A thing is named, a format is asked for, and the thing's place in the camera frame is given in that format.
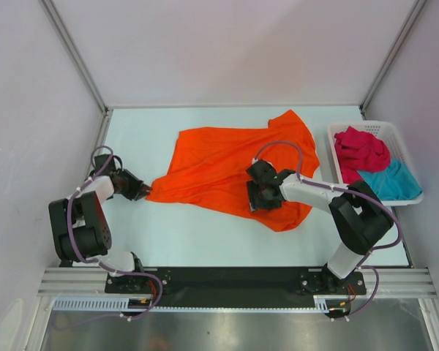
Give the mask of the orange t-shirt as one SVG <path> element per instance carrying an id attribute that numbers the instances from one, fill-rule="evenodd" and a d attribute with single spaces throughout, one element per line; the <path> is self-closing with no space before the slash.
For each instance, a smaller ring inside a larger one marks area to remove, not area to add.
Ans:
<path id="1" fill-rule="evenodd" d="M 275 232 L 297 228 L 311 212 L 310 206 L 286 202 L 278 209 L 251 211 L 246 170 L 256 155 L 277 171 L 300 169 L 307 177 L 313 177 L 320 166 L 314 137 L 292 110 L 262 129 L 186 129 L 179 133 L 166 175 L 153 182 L 147 198 L 254 219 Z"/>

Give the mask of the red t-shirt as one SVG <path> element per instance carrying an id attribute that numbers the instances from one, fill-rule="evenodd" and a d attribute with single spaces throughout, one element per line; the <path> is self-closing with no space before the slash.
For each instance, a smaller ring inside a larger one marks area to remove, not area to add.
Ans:
<path id="1" fill-rule="evenodd" d="M 362 179 L 359 170 L 376 173 L 391 163 L 388 147 L 371 133 L 348 127 L 344 132 L 336 133 L 334 138 L 342 180 L 346 184 Z"/>

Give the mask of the white plastic laundry basket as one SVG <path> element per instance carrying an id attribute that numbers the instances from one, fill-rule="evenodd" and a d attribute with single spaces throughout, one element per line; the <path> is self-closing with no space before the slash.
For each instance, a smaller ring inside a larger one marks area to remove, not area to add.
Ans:
<path id="1" fill-rule="evenodd" d="M 340 183 L 366 181 L 384 205 L 415 205 L 423 191 L 405 144 L 389 122 L 341 122 L 328 126 Z"/>

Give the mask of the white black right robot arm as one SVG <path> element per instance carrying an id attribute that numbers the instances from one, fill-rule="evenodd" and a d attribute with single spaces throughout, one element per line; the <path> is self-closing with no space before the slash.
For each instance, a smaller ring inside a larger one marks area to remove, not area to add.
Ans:
<path id="1" fill-rule="evenodd" d="M 349 276 L 394 225 L 393 214 L 364 181 L 350 185 L 314 181 L 294 170 L 278 173 L 262 159 L 255 161 L 247 174 L 252 211 L 301 203 L 331 215 L 340 244 L 323 267 L 323 286 L 330 293 L 340 293 L 349 285 Z"/>

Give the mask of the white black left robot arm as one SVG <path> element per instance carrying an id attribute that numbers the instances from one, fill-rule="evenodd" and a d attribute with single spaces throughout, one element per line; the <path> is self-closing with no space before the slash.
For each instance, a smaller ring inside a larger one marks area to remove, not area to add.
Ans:
<path id="1" fill-rule="evenodd" d="M 135 253 L 113 244 L 102 205 L 115 195 L 139 201 L 151 187 L 125 169 L 119 156 L 100 154 L 93 167 L 73 195 L 48 205 L 54 249 L 61 264 L 98 265 L 111 276 L 122 275 L 121 283 L 139 292 L 146 286 L 147 275 Z"/>

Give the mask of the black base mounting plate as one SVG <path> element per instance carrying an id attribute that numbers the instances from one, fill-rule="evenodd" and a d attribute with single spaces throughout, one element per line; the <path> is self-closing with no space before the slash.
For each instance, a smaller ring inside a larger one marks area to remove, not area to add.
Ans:
<path id="1" fill-rule="evenodd" d="M 353 272 L 332 289 L 317 267 L 157 267 L 146 277 L 108 276 L 109 294 L 155 293 L 160 300 L 226 303 L 227 306 L 278 306 L 307 296 L 343 300 L 367 293 L 362 273 Z"/>

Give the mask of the teal t-shirt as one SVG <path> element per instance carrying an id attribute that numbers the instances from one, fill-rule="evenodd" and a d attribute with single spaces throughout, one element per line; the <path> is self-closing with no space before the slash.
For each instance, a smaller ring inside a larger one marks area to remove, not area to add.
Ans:
<path id="1" fill-rule="evenodd" d="M 392 159 L 390 165 L 380 172 L 359 170 L 358 174 L 383 201 L 414 200 L 422 194 L 418 181 L 398 159 Z"/>

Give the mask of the aluminium frame rail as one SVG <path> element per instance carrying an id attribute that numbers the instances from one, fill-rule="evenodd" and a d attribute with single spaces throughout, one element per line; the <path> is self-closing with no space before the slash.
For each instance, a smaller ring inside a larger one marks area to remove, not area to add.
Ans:
<path id="1" fill-rule="evenodd" d="M 431 298 L 437 295 L 426 268 L 362 268 L 342 281 L 327 278 L 319 268 L 150 268 L 146 277 L 112 277 L 98 268 L 48 268 L 38 288 L 40 295 L 142 294 L 166 295 L 187 288 L 201 290 L 276 290 L 299 295 L 375 293 L 380 298 Z"/>

